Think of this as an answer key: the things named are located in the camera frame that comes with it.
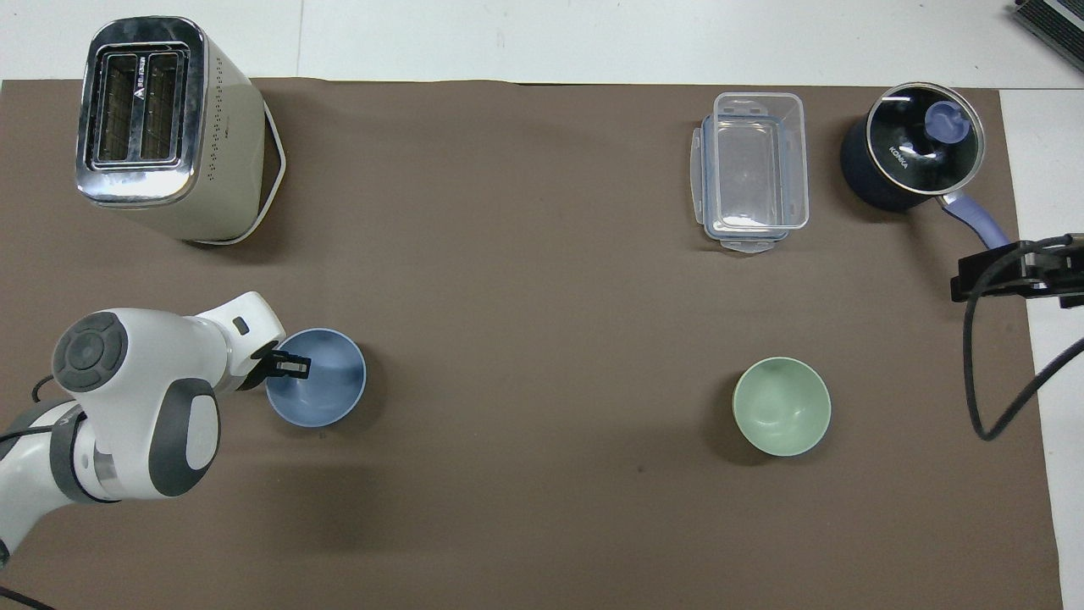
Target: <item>blue bowl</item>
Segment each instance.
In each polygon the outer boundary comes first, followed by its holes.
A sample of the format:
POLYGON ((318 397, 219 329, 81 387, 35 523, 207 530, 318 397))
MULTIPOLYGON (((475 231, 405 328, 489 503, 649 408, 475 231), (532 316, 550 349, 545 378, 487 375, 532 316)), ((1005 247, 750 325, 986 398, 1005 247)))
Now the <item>blue bowl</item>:
POLYGON ((283 341, 276 350, 312 359, 308 379, 272 377, 268 400, 294 426, 320 428, 346 417, 365 391, 365 359, 347 336, 330 328, 310 328, 283 341))

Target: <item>green bowl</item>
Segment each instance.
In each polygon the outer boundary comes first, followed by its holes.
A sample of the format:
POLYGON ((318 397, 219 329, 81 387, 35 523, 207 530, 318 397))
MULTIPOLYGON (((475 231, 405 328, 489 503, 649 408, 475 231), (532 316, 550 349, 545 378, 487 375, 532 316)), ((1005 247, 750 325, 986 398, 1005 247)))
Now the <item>green bowl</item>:
POLYGON ((734 389, 734 419, 754 447, 773 456, 813 449, 828 430, 831 399, 824 380, 793 359, 765 359, 734 389))

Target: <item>purple handle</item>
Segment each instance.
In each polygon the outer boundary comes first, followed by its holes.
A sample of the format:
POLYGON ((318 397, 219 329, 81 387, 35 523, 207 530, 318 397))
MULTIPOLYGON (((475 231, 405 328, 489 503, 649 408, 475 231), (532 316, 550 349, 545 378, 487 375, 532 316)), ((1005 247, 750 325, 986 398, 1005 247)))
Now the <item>purple handle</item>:
POLYGON ((956 217, 968 226, 971 226, 988 249, 1001 247, 1009 243, 1009 237, 1005 236, 1005 231, 997 225, 997 221, 979 202, 964 193, 964 191, 951 192, 941 197, 941 206, 951 216, 956 217))

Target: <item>pot lid knob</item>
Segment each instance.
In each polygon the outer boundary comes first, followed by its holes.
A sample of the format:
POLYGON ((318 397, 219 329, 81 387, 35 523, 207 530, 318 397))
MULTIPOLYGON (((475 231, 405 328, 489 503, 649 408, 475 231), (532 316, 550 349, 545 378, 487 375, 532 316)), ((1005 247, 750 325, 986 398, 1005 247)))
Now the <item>pot lid knob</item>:
POLYGON ((956 102, 943 100, 926 109, 926 134, 943 144, 956 144, 971 132, 971 121, 956 102))

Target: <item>white surface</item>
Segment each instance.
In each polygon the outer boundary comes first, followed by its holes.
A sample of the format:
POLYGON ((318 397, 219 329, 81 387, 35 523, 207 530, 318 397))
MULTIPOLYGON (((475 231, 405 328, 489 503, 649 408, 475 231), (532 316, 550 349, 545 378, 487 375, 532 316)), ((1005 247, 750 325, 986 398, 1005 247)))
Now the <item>white surface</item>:
MULTIPOLYGON (((0 78, 80 78, 107 21, 193 18, 249 76, 1082 89, 1010 0, 0 0, 0 78)), ((1084 91, 1003 92, 1020 231, 1084 231, 1084 91), (1051 120, 1061 117, 1062 120, 1051 120)), ((1084 311, 1028 308, 1036 368, 1084 311)), ((1084 609, 1084 363, 1041 393, 1064 606, 1084 609)))
MULTIPOLYGON (((1076 152, 1084 141, 1084 91, 1003 91, 1002 112, 1020 235, 1042 238, 1084 232, 1084 172, 1076 152), (1042 108, 1044 117, 1070 119, 1035 120, 1036 108, 1042 108)), ((1028 321, 1035 371, 1084 337, 1084 308, 1062 311, 1053 298, 1029 300, 1028 321)), ((1082 359, 1061 369, 1038 394, 1066 608, 1084 608, 1082 359)))

